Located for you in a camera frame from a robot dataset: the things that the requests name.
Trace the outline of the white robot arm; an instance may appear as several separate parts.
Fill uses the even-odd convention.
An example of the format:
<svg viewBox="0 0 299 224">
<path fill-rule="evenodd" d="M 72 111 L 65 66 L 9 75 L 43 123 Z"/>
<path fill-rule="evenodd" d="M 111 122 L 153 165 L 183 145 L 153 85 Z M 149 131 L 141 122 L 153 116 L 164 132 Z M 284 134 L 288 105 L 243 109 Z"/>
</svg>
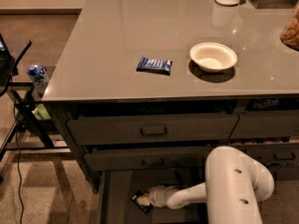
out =
<svg viewBox="0 0 299 224">
<path fill-rule="evenodd" d="M 208 224 L 263 224 L 258 203 L 269 199 L 275 187 L 264 165 L 234 147 L 216 147 L 206 158 L 205 177 L 186 189 L 152 187 L 136 201 L 170 209 L 205 203 Z"/>
</svg>

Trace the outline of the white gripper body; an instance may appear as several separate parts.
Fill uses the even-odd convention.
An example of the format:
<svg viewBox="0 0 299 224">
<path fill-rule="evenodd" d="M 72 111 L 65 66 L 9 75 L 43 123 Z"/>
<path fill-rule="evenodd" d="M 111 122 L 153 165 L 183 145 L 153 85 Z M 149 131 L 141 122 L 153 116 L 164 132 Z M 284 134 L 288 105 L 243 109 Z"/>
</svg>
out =
<svg viewBox="0 0 299 224">
<path fill-rule="evenodd" d="M 149 189 L 149 202 L 155 207 L 171 207 L 170 196 L 173 194 L 172 187 L 156 186 Z"/>
</svg>

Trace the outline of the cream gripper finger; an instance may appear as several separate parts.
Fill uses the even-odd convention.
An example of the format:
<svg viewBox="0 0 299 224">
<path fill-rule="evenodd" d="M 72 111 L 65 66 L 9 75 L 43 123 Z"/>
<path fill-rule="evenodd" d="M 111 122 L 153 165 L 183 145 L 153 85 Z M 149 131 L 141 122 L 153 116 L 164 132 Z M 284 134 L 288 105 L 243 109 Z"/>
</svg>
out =
<svg viewBox="0 0 299 224">
<path fill-rule="evenodd" d="M 150 206 L 150 198 L 148 195 L 139 196 L 136 200 L 140 205 Z"/>
</svg>

